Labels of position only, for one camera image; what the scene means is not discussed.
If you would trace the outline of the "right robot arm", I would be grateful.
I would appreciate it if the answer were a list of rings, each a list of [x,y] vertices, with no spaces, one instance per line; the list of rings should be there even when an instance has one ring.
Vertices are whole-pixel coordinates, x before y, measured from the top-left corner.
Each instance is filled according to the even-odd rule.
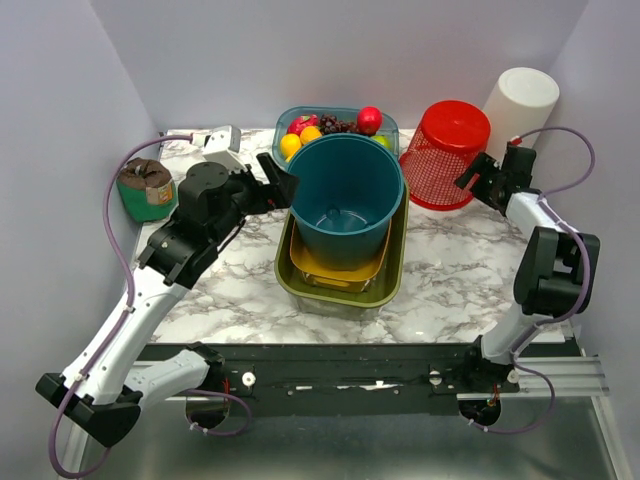
[[[513,284],[514,304],[466,349],[455,369],[468,391],[506,381],[518,354],[544,327],[583,312],[590,301],[600,240],[570,226],[530,187],[535,159],[534,150],[510,144],[501,163],[481,152],[455,181],[528,238]]]

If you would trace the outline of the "red mesh basket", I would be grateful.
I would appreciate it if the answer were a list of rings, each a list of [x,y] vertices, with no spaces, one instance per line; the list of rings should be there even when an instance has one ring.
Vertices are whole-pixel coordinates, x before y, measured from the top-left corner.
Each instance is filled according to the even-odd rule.
[[[472,200],[455,181],[467,170],[489,140],[491,125],[476,106],[443,100],[428,107],[399,163],[415,204],[435,211],[452,211]]]

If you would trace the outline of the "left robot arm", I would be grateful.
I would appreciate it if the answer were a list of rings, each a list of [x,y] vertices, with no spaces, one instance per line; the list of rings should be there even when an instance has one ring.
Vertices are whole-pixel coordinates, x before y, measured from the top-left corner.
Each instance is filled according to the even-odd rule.
[[[223,360],[203,346],[186,347],[141,374],[131,368],[243,221],[291,206],[298,178],[268,153],[257,159],[265,182],[241,164],[207,160],[189,168],[176,209],[149,237],[126,293],[99,332],[63,372],[38,381],[37,392],[102,446],[124,439],[144,408],[188,390],[209,395],[220,387]]]

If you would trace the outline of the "white cylindrical container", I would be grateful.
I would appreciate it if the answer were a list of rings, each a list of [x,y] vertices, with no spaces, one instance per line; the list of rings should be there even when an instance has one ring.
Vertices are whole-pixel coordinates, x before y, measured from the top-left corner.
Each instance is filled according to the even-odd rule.
[[[501,160],[508,141],[542,128],[559,96],[556,81],[542,71],[528,67],[504,71],[482,108],[491,126],[486,153]]]

